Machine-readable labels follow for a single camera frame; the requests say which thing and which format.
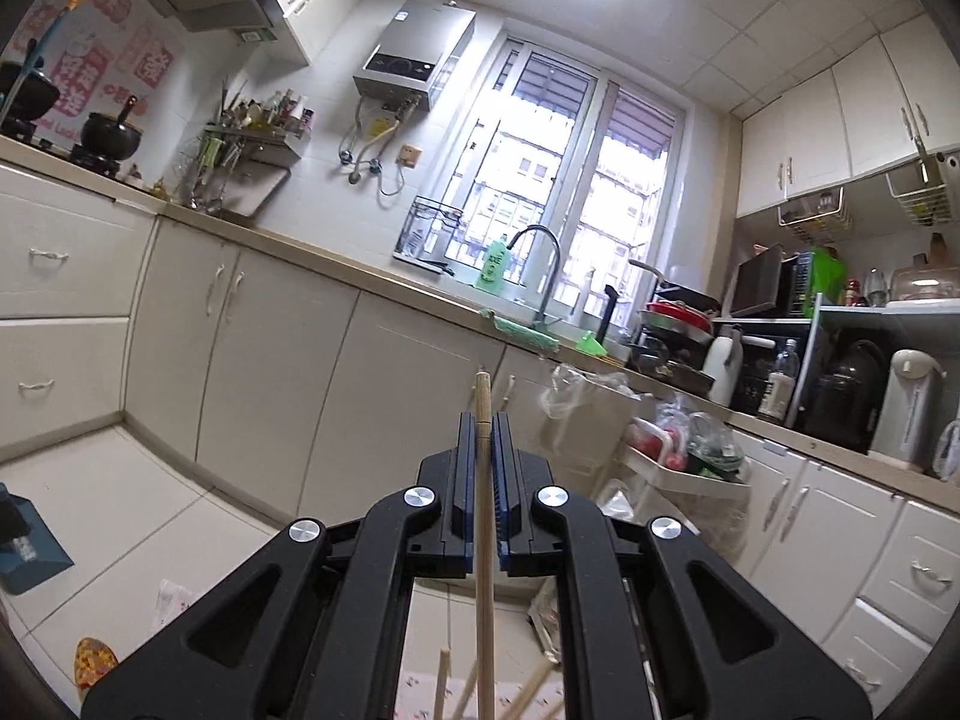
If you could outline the red lidded pan stack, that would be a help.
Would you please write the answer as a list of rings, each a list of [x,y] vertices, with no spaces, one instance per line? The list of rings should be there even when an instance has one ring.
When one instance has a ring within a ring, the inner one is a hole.
[[[640,323],[630,341],[626,366],[651,379],[704,397],[713,379],[703,372],[706,353],[715,339],[713,320],[721,305],[708,294],[669,281],[638,259],[630,259],[654,278],[651,298],[640,310]]]

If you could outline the blue dustpan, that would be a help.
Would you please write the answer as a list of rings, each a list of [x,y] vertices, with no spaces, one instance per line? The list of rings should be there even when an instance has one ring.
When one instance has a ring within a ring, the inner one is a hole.
[[[2,589],[20,596],[73,566],[31,500],[0,484],[0,575]]]

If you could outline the white plastic bag on cabinet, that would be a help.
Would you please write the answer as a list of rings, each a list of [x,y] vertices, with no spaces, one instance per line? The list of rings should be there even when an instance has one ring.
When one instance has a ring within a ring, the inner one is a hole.
[[[623,371],[596,374],[558,364],[539,397],[544,417],[539,445],[555,478],[576,493],[589,494],[643,405]]]

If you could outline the black wok on stove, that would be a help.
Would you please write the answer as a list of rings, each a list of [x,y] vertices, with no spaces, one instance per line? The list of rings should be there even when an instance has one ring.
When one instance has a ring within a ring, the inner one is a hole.
[[[132,158],[140,148],[143,133],[128,117],[139,101],[137,94],[130,94],[117,115],[91,112],[82,126],[80,146],[88,153],[114,163]]]

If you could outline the green cleaning cloth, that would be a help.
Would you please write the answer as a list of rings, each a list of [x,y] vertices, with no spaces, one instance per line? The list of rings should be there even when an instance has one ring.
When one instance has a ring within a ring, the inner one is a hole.
[[[480,312],[480,317],[485,319],[498,335],[511,341],[511,343],[517,344],[517,346],[535,349],[542,355],[556,355],[558,349],[560,349],[560,343],[548,333],[524,327],[514,320],[505,319],[493,310],[483,309]]]

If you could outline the wooden chopstick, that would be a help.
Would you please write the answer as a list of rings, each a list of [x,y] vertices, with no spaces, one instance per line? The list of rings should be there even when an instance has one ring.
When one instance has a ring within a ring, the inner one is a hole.
[[[436,670],[436,683],[434,683],[433,706],[431,707],[431,718],[433,720],[443,720],[444,717],[449,671],[451,671],[451,651],[441,649],[439,651],[438,670]]]
[[[477,709],[480,720],[496,717],[494,695],[494,593],[493,559],[496,527],[493,513],[491,476],[491,379],[478,371],[475,378],[475,421],[477,421],[477,488],[475,488],[475,577],[477,577]]]

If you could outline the grey wall water heater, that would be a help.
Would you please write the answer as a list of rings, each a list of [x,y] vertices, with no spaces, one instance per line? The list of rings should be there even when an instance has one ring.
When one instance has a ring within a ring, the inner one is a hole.
[[[407,0],[353,75],[359,96],[430,110],[475,31],[477,13],[457,5]]]

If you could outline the green dish soap bottle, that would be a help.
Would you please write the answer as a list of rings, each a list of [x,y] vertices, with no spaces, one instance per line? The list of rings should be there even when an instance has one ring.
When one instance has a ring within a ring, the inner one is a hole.
[[[485,252],[482,266],[478,271],[475,288],[488,294],[500,294],[503,291],[505,273],[511,260],[511,250],[508,247],[508,236],[503,234],[490,244]]]

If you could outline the black microwave oven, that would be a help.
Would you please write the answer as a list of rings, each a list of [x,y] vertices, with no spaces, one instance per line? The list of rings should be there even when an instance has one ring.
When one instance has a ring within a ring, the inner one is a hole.
[[[739,265],[729,314],[757,319],[800,319],[805,316],[811,282],[812,252],[786,255],[771,245]]]

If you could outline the wooden chopstick in jar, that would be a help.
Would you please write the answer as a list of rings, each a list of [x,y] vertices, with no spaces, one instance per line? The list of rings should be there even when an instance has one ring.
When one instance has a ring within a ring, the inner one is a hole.
[[[434,683],[433,706],[431,707],[431,718],[433,720],[443,720],[444,717],[449,671],[451,671],[451,651],[441,649],[439,651],[438,670],[436,670],[436,683]]]

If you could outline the white thermos jug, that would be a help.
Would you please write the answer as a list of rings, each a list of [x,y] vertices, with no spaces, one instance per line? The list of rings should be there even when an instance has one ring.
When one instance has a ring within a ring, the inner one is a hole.
[[[708,349],[703,372],[713,379],[708,400],[716,405],[731,405],[743,360],[742,330],[738,325],[723,325]]]

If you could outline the wall utensil rack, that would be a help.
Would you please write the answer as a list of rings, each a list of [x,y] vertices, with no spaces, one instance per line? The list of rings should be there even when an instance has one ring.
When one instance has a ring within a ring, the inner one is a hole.
[[[221,85],[212,117],[185,152],[174,200],[252,226],[306,153],[314,112],[292,89],[257,99],[245,85]]]

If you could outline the white electric kettle pot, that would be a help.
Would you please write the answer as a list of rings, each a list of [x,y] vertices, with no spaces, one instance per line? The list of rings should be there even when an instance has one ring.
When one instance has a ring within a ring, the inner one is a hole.
[[[946,372],[919,349],[898,349],[869,455],[924,473],[931,468],[935,418]]]

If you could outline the yellow patterned slipper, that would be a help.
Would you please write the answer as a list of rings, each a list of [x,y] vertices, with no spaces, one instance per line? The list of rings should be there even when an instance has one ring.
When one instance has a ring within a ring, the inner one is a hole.
[[[78,640],[73,657],[73,683],[85,699],[89,690],[119,665],[119,658],[109,645],[96,637]]]

